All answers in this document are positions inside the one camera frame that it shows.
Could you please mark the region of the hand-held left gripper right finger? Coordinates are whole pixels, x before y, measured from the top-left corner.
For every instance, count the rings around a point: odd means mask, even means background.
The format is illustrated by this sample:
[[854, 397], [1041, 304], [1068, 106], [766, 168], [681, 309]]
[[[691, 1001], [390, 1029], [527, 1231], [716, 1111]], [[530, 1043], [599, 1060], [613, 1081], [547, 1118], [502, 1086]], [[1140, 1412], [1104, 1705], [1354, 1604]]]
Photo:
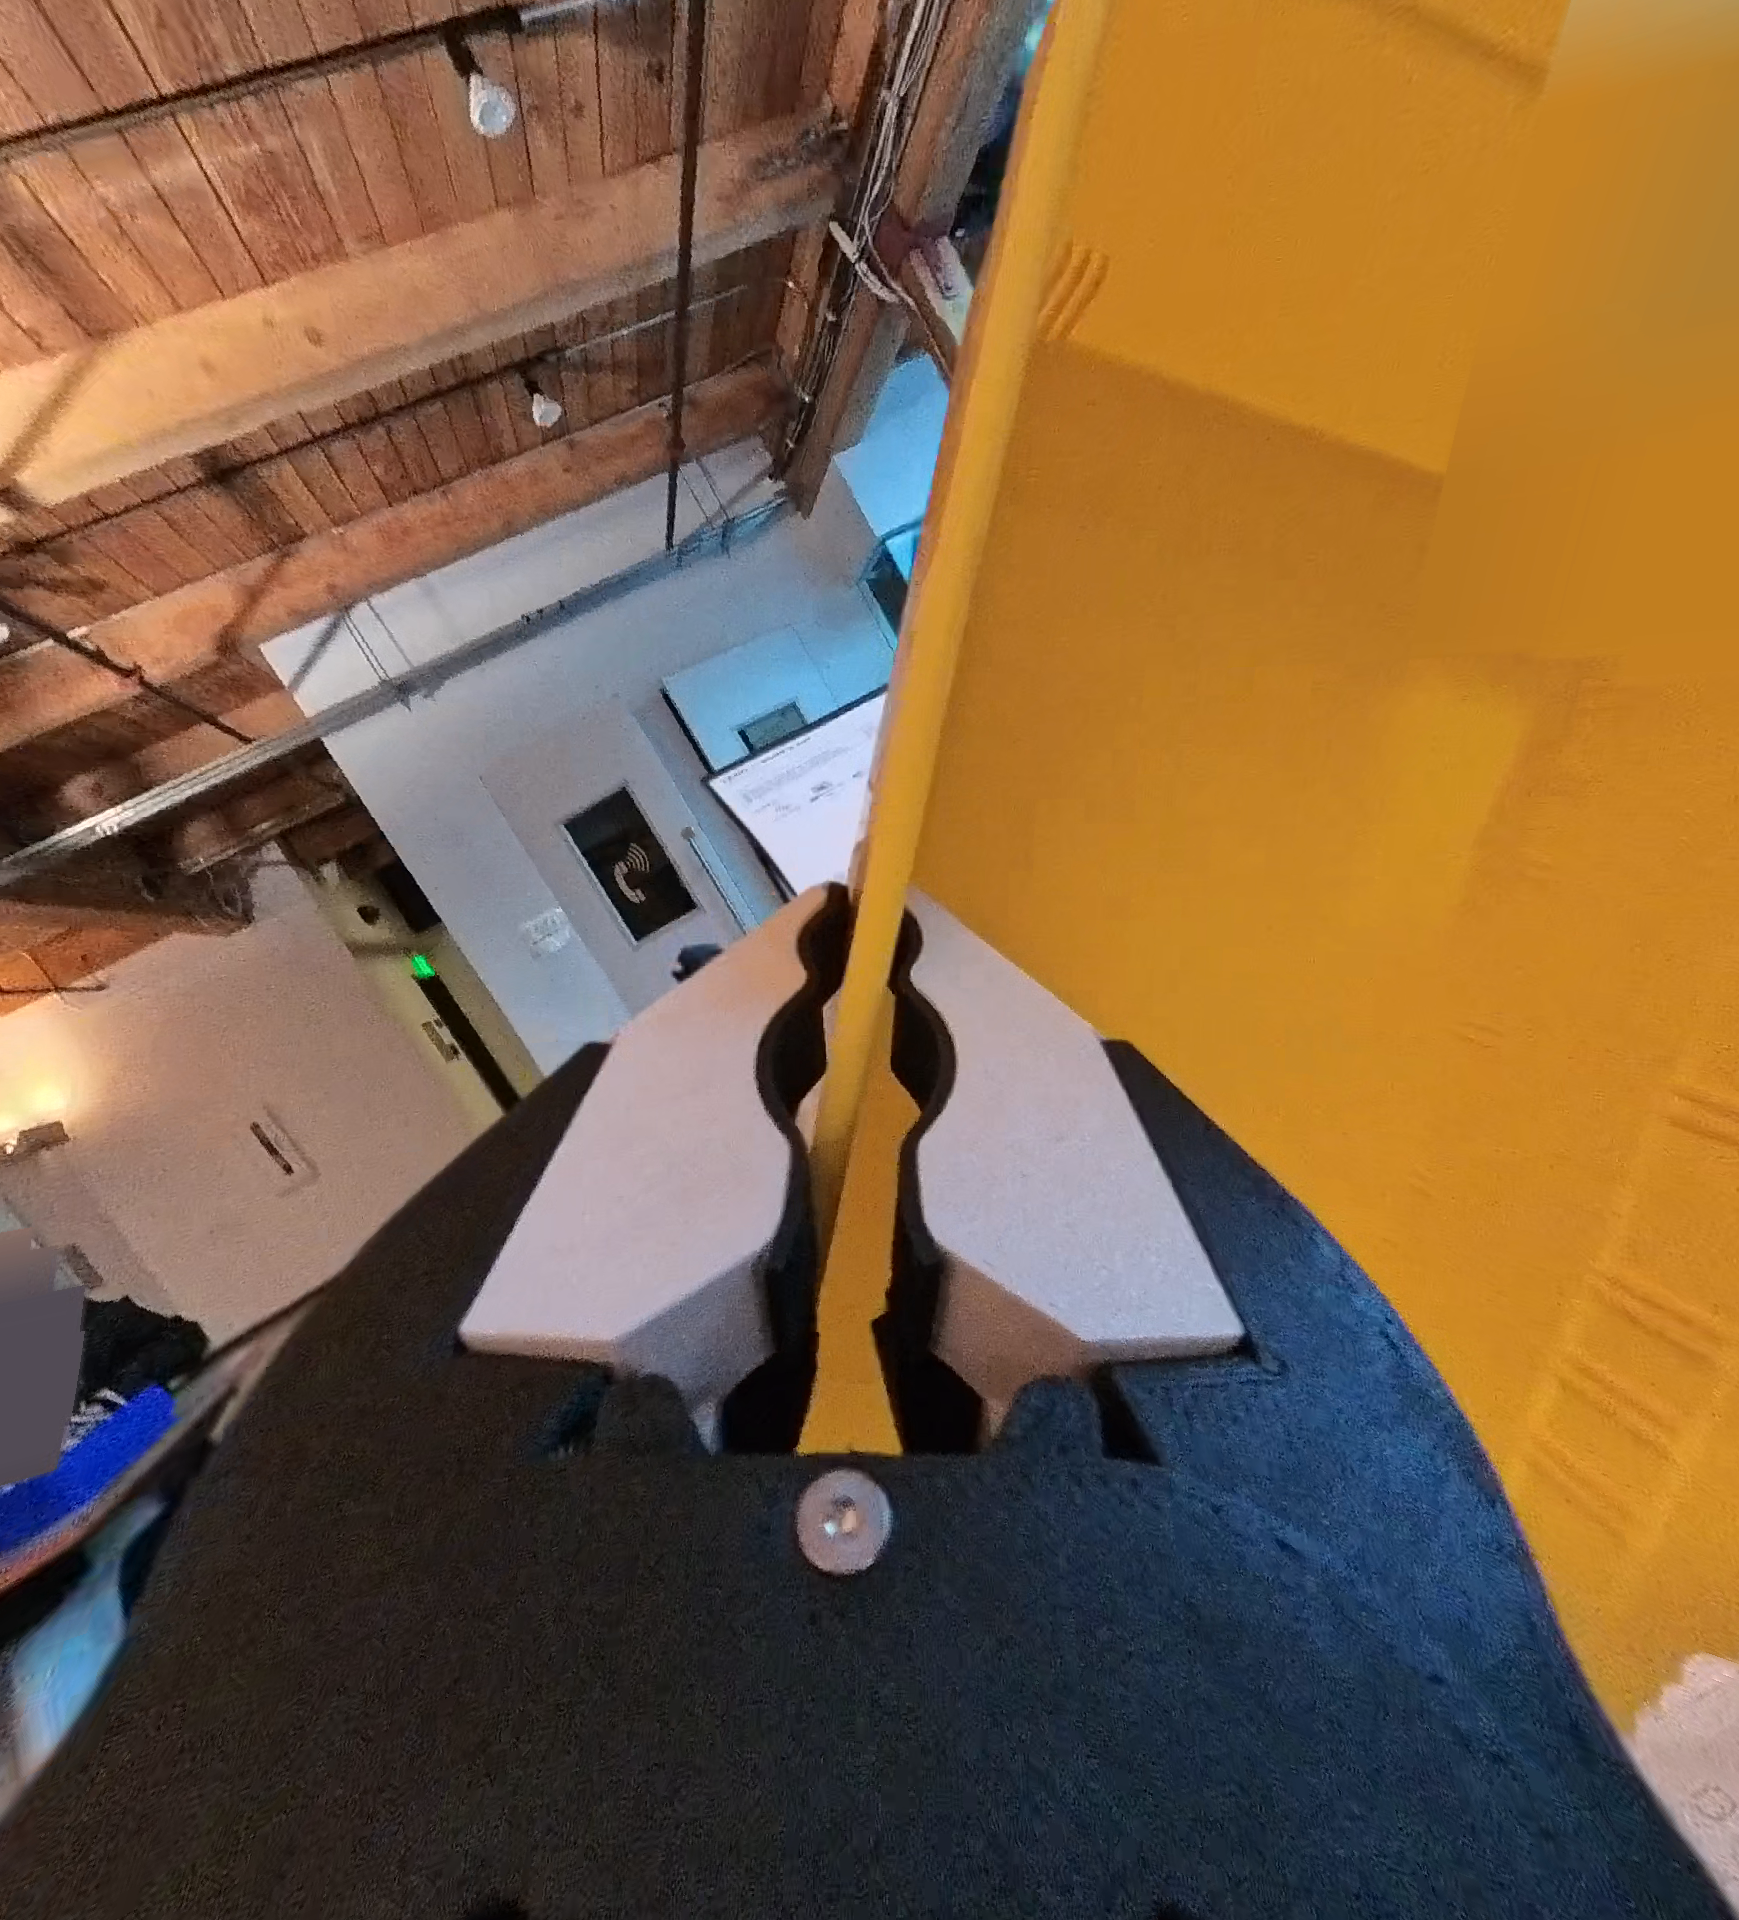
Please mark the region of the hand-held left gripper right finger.
[[854, 904], [838, 1001], [838, 1448], [973, 1439], [1044, 1378], [1243, 1352], [1107, 1039], [929, 895]]

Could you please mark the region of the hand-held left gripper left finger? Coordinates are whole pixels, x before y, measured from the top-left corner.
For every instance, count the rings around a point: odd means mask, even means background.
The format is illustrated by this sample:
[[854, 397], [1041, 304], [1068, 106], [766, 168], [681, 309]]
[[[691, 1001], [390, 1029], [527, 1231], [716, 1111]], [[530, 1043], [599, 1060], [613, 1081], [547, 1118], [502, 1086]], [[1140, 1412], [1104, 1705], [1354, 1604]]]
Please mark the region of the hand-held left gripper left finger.
[[600, 1053], [456, 1340], [670, 1381], [716, 1451], [791, 1454], [816, 1378], [801, 1128], [852, 911], [818, 885]]

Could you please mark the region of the yellow plastic bin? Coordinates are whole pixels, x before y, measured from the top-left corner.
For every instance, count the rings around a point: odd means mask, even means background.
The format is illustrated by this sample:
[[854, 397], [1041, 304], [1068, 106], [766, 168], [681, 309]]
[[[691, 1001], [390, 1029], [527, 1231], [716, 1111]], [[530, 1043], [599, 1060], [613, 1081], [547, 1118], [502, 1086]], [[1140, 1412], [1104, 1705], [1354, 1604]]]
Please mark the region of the yellow plastic bin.
[[1056, 4], [871, 819], [1739, 1662], [1739, 4]]

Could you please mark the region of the black phone sign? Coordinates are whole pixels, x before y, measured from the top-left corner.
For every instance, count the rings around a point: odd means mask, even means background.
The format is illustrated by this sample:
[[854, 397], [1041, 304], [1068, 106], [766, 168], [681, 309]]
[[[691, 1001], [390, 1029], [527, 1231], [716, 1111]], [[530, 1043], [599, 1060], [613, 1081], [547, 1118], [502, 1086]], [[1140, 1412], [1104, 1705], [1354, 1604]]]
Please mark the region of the black phone sign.
[[630, 788], [615, 788], [567, 816], [562, 832], [631, 947], [698, 912], [694, 895]]

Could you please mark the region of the blue cloth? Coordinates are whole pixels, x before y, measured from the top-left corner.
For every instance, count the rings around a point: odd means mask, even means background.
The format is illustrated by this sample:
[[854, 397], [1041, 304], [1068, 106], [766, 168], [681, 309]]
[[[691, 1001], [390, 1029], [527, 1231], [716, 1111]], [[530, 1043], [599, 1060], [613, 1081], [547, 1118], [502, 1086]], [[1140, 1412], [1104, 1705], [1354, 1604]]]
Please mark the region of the blue cloth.
[[67, 1447], [50, 1472], [0, 1488], [0, 1559], [71, 1523], [130, 1477], [174, 1422], [174, 1395], [160, 1384], [126, 1400], [106, 1395], [85, 1408], [71, 1422]]

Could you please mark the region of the white wall screen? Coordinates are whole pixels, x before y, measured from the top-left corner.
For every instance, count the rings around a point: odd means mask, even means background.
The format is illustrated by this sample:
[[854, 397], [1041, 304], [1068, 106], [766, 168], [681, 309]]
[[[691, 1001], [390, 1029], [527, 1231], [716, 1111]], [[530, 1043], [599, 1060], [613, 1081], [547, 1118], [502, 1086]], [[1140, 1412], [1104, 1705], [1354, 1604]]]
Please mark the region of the white wall screen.
[[871, 693], [709, 779], [784, 899], [849, 882], [884, 706], [887, 693]]

